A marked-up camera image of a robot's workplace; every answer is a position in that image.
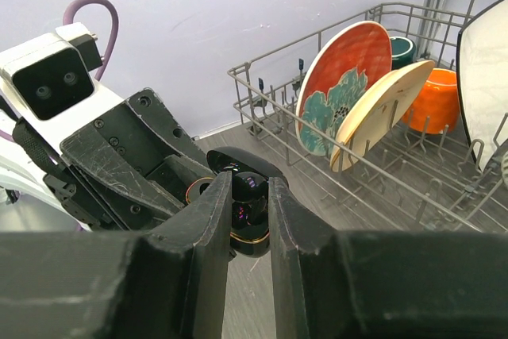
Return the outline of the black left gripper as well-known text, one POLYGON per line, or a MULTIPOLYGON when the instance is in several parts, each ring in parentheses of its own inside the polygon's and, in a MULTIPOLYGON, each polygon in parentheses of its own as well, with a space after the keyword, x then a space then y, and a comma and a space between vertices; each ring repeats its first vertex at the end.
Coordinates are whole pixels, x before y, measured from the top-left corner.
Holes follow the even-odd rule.
POLYGON ((145 88, 98 116, 69 117, 53 148, 20 117, 13 140, 44 173, 63 209, 93 230, 148 230, 189 203, 199 181, 214 180, 206 154, 145 88))

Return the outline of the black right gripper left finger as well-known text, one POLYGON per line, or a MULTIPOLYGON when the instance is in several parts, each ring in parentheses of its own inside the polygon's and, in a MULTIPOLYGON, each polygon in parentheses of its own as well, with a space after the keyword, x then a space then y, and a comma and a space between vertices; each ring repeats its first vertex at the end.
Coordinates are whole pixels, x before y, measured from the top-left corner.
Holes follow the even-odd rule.
POLYGON ((150 231, 4 233, 4 338, 219 338, 231 175, 150 231))

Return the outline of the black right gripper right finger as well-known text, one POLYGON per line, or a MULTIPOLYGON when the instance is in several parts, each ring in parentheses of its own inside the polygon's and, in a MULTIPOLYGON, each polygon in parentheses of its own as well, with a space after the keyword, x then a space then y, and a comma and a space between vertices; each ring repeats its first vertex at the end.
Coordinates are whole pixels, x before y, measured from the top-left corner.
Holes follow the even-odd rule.
POLYGON ((507 238, 339 230, 269 182, 279 338, 504 338, 507 238))

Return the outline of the black earbud charging case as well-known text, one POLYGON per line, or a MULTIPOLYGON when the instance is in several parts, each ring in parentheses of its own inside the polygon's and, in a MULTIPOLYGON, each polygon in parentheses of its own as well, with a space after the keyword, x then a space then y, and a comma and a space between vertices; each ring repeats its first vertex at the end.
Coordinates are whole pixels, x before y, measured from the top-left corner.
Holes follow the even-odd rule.
POLYGON ((187 157, 181 159, 181 179, 186 184, 186 202, 204 192, 221 172, 232 173, 231 251, 259 258, 269 251, 269 179, 286 180, 271 162, 242 148, 224 146, 205 155, 206 164, 187 157))

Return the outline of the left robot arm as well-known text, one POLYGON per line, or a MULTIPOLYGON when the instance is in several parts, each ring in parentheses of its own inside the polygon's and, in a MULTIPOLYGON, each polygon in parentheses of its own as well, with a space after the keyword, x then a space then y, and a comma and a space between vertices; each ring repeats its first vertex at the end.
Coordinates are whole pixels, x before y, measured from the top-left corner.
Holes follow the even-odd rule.
POLYGON ((151 89, 94 93, 43 121, 3 87, 19 113, 1 117, 1 186, 86 230, 145 230, 198 198, 214 178, 205 153, 151 89))

